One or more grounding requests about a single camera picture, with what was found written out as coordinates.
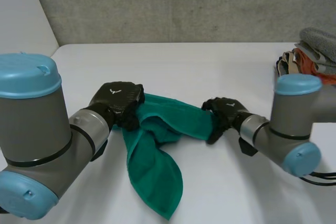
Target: white tabletop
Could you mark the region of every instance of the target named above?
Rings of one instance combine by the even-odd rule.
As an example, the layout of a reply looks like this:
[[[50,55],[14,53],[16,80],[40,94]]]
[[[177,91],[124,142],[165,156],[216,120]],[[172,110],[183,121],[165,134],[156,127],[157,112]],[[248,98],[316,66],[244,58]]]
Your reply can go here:
[[[63,79],[68,114],[87,106],[105,82],[132,81],[145,92],[201,106],[213,97],[238,99],[269,117],[274,64],[293,43],[66,45],[52,57]],[[312,141],[323,164],[336,171],[333,124],[315,124]],[[258,153],[242,154],[238,135],[227,131],[213,146],[183,137],[164,146],[181,169],[183,196],[170,223],[332,224],[335,190],[302,182]],[[1,157],[0,168],[6,163]],[[10,215],[0,223],[31,223]],[[104,155],[90,163],[59,204],[36,224],[167,223],[132,188],[126,148],[111,133]]]

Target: green towel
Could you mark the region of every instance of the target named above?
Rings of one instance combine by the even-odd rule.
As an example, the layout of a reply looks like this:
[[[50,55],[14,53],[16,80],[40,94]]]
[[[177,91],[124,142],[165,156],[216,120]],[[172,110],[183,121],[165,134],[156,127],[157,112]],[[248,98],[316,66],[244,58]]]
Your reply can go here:
[[[145,94],[137,116],[140,128],[122,131],[130,181],[142,200],[169,220],[181,200],[183,181],[175,161],[159,147],[178,141],[182,134],[207,140],[213,115],[177,100]]]

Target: gray towel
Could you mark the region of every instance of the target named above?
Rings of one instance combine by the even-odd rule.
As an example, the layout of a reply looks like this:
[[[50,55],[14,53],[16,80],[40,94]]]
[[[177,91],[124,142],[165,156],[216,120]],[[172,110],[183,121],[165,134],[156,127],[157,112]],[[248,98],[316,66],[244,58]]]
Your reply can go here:
[[[318,73],[336,74],[336,62],[311,48],[307,43],[301,41],[295,44],[308,58],[314,62],[315,69]]]
[[[325,31],[308,27],[300,32],[300,39],[331,61],[336,62],[336,36]]]

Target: cable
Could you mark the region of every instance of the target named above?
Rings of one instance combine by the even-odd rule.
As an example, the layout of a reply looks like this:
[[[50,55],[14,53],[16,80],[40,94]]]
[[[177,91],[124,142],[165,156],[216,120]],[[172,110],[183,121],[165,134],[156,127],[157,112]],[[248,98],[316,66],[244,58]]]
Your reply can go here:
[[[332,177],[332,176],[336,176],[336,173],[316,173],[316,172],[312,172],[310,174],[313,177]]]
[[[310,184],[313,184],[313,185],[316,185],[316,186],[336,186],[336,182],[332,182],[332,183],[321,183],[321,182],[315,182],[315,181],[312,181],[312,180],[309,180],[309,179],[306,179],[306,178],[300,178],[301,180],[307,182],[307,183],[310,183]]]

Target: black ring band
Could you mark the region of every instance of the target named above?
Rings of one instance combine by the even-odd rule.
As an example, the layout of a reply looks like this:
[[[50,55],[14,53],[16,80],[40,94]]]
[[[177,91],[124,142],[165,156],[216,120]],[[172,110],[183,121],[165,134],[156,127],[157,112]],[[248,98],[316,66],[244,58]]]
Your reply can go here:
[[[307,140],[310,138],[310,134],[306,136],[293,136],[293,135],[282,134],[280,132],[273,130],[272,128],[269,128],[269,131],[272,132],[274,135],[277,135],[277,136],[280,136],[286,139],[291,139],[291,140]]]
[[[71,124],[70,128],[75,130],[75,131],[78,131],[80,134],[82,134],[86,138],[86,140],[89,142],[89,144],[91,146],[92,156],[94,156],[95,153],[96,153],[96,146],[94,145],[94,141],[92,140],[91,136],[88,133],[86,133],[86,131],[84,131],[82,128],[80,128],[80,127],[78,127],[74,124]]]
[[[266,126],[267,124],[269,124],[269,122],[265,122],[265,123],[261,124],[261,125],[258,127],[258,129],[256,129],[256,131],[254,132],[253,137],[252,137],[252,143],[253,143],[253,145],[254,145],[254,142],[256,141],[256,137],[257,137],[258,132],[259,132],[264,126]]]
[[[6,157],[5,157],[5,159],[8,163],[8,165],[12,165],[12,166],[16,166],[16,167],[33,167],[33,166],[37,166],[37,165],[46,164],[50,161],[53,161],[53,160],[59,158],[60,156],[62,156],[65,152],[67,152],[70,149],[71,145],[72,145],[72,136],[71,136],[71,139],[70,139],[69,143],[67,143],[66,146],[64,146],[58,152],[56,152],[56,153],[54,153],[54,154],[52,154],[48,157],[44,157],[44,158],[33,160],[33,161],[12,161],[12,160],[9,160]]]

